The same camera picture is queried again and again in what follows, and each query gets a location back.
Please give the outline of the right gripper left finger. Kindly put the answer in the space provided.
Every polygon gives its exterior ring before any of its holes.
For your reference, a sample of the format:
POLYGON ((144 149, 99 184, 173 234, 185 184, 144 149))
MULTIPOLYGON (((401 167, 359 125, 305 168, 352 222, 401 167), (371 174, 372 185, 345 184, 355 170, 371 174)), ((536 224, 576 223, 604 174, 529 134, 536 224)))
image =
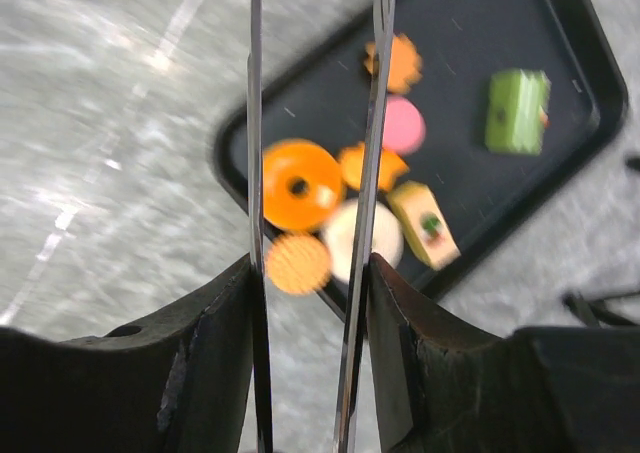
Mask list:
POLYGON ((250 263, 103 337, 1 331, 5 452, 235 452, 252 371, 250 263))

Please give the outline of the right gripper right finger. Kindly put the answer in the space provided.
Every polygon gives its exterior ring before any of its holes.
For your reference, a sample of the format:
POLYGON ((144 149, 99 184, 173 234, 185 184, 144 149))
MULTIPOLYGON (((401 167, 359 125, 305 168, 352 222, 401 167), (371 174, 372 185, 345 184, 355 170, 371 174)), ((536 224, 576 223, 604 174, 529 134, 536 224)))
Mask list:
POLYGON ((369 270, 368 339, 385 452, 635 452, 637 328, 494 336, 369 270))

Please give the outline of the round orange cracker biscuit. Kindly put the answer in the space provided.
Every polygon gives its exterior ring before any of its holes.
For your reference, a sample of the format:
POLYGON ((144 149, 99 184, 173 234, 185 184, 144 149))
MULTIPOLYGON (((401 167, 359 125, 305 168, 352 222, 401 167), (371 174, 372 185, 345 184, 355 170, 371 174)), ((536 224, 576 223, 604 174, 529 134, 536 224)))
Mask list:
POLYGON ((267 252, 266 273, 281 291, 308 295, 328 283, 331 256, 327 247, 311 234, 282 234, 267 252))

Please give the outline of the white cream donut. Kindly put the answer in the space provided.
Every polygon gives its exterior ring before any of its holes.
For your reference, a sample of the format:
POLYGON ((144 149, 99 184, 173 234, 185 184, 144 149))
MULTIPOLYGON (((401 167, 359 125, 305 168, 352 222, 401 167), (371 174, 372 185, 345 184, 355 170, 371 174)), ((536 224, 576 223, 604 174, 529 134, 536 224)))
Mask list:
MULTIPOLYGON (((345 201, 327 221, 321 238, 331 255, 331 273, 342 283, 349 283, 354 246, 358 200, 345 201)), ((392 267, 402 257, 404 237, 401 224, 393 213, 377 202, 372 238, 372 251, 381 255, 392 267)))

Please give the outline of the yellow layered cake slice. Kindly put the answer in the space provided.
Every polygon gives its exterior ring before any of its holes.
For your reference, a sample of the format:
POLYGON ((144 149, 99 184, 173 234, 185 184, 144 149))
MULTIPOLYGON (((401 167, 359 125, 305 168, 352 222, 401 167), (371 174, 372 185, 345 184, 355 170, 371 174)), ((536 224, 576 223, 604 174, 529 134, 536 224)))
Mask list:
POLYGON ((427 185, 407 181, 387 195, 413 254, 434 270, 460 256, 434 194, 427 185))

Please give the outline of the chocolate sprinkled donut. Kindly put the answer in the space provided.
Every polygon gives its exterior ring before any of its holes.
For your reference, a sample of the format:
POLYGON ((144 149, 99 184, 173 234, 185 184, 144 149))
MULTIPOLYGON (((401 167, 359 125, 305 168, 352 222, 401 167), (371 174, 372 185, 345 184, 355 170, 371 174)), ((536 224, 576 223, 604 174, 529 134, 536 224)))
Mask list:
POLYGON ((317 230, 346 196, 338 162, 309 140, 279 141, 265 150, 263 163, 264 215, 283 231, 317 230))

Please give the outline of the metal tongs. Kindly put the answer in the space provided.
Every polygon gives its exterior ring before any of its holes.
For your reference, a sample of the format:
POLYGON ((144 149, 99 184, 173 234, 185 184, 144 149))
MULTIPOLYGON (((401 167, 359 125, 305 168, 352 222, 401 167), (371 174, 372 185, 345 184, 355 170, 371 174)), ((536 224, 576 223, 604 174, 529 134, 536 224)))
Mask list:
MULTIPOLYGON (((391 62, 396 0, 373 0, 376 53, 365 135, 365 155, 356 217, 346 320, 341 351, 333 449, 351 452, 355 445, 357 398, 370 287, 378 174, 380 168, 386 89, 391 62)), ((250 224, 250 281, 253 306, 254 396, 257 449, 273 449, 271 374, 264 285, 264 190, 262 153, 262 0, 250 0, 250 50, 247 60, 248 214, 250 224)))

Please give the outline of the orange fish cookie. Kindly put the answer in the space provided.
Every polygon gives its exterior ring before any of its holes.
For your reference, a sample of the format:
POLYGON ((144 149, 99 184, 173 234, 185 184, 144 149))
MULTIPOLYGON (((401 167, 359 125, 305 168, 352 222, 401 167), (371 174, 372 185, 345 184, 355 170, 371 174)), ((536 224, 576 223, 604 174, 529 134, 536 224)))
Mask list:
MULTIPOLYGON (((338 155, 342 179, 353 190, 359 190, 361 186, 364 153, 365 144, 359 142, 355 146, 343 148, 338 155)), ((391 150, 382 149, 378 174, 378 189, 384 192, 390 192, 396 180, 400 176, 408 173, 409 170, 409 166, 399 155, 391 150)))

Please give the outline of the pink macaron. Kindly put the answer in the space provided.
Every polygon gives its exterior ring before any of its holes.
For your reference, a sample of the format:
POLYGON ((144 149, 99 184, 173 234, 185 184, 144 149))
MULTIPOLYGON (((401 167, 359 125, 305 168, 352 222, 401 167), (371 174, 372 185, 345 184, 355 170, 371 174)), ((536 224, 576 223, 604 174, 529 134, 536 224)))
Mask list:
POLYGON ((420 148, 425 135, 426 123, 417 107, 403 96, 388 96, 383 147, 399 155, 409 155, 420 148))

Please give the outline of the green layered cake slice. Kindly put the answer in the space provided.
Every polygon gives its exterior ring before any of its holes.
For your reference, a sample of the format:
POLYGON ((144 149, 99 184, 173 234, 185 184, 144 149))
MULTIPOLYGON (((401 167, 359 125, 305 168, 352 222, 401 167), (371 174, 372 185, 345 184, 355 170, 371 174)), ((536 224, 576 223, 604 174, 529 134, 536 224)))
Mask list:
POLYGON ((492 153, 539 155, 551 82, 542 70, 506 69, 489 84, 484 143, 492 153))

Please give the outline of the orange flower cookie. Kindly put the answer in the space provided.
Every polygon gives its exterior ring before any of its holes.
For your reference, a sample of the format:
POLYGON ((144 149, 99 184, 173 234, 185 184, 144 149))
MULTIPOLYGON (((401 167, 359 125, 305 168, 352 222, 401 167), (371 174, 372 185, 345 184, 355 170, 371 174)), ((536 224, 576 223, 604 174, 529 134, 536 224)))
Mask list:
POLYGON ((406 95, 421 77, 422 58, 406 34, 395 35, 391 48, 390 71, 387 90, 396 95, 406 95))

